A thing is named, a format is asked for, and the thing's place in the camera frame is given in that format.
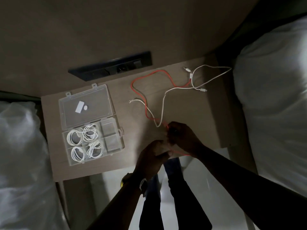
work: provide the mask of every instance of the hand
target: hand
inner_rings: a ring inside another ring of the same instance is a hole
[[[155,152],[162,149],[163,140],[155,140],[151,142],[139,155],[133,173],[141,174],[147,180],[157,174],[164,162],[173,154],[167,151],[156,156]]]
[[[177,144],[191,156],[197,157],[199,148],[203,147],[201,141],[197,138],[190,127],[184,123],[171,122],[168,124],[167,139],[172,146]]]

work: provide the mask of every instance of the white sticker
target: white sticker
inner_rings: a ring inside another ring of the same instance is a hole
[[[84,102],[79,101],[78,106],[77,106],[77,108],[76,108],[75,112],[77,112],[77,113],[81,113],[82,108],[83,108],[83,105],[84,105]]]

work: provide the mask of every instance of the person's left hand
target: person's left hand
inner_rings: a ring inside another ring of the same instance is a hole
[[[171,151],[167,151],[156,156],[155,151],[161,148],[162,143],[163,140],[155,140],[140,153],[133,172],[134,174],[140,174],[143,178],[150,180],[159,172],[162,164],[173,154]]]

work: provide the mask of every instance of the clear plastic organizer box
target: clear plastic organizer box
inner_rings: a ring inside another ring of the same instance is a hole
[[[117,126],[106,85],[94,84],[87,91],[74,95],[68,93],[67,97],[59,99],[59,111],[70,166],[123,149],[122,134]]]

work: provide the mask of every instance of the wooden table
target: wooden table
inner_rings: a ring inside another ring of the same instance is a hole
[[[210,65],[217,65],[214,55],[211,55],[161,69],[165,69],[171,74],[175,84],[183,85],[189,78],[189,74],[182,69],[183,66],[194,69],[204,62]],[[146,118],[143,104],[137,101],[129,104],[129,100],[138,97],[130,89],[131,81],[150,72],[98,83],[98,85],[106,84],[108,86],[119,127],[124,131],[122,137],[124,149],[119,153],[85,162],[84,164],[69,166],[62,138],[58,100],[65,97],[65,93],[70,90],[41,98],[55,182],[133,166],[136,163],[138,154],[146,145],[155,139],[165,137],[164,128],[156,128],[153,121]],[[207,81],[219,73],[219,69],[204,68],[194,76],[194,83],[195,85],[202,84],[203,81]],[[146,96],[149,108],[155,117],[159,118],[164,92],[172,88],[167,76],[163,73],[156,73],[136,81],[134,86]],[[90,88],[91,86],[82,87],[72,90],[71,93],[76,94]],[[206,89],[208,89],[208,92],[191,89],[170,91],[165,99],[163,121],[186,123],[193,129],[199,139],[212,149],[236,144],[237,139],[233,133],[232,116],[222,79],[218,78],[210,82]]]

